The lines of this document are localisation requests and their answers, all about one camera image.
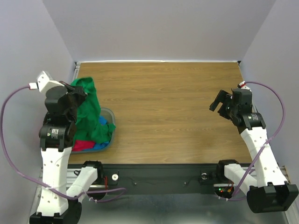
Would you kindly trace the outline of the green t shirt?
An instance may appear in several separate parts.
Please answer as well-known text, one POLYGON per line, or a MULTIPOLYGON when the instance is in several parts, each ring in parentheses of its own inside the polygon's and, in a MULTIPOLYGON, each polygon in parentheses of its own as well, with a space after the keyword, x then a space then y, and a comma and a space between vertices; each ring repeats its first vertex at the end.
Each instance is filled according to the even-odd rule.
POLYGON ((78 78, 71 85, 82 86, 87 93, 85 101, 77 110, 77 131, 74 142, 75 140, 96 142, 96 139, 101 136, 101 131, 98 128, 101 107, 94 80, 92 77, 78 78))

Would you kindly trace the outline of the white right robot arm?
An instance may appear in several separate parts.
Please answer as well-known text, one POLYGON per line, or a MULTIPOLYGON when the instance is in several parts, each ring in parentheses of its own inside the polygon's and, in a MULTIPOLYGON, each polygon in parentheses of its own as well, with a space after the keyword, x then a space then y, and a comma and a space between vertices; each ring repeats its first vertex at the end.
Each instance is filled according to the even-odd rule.
POLYGON ((220 90, 209 109, 232 121, 245 142, 252 163, 247 170, 235 160, 221 160, 215 170, 220 182, 232 181, 235 191, 246 195, 249 208, 254 213, 287 211, 299 190, 290 184, 280 170, 270 146, 266 124, 262 115, 253 111, 252 92, 249 88, 233 89, 231 93, 220 90))

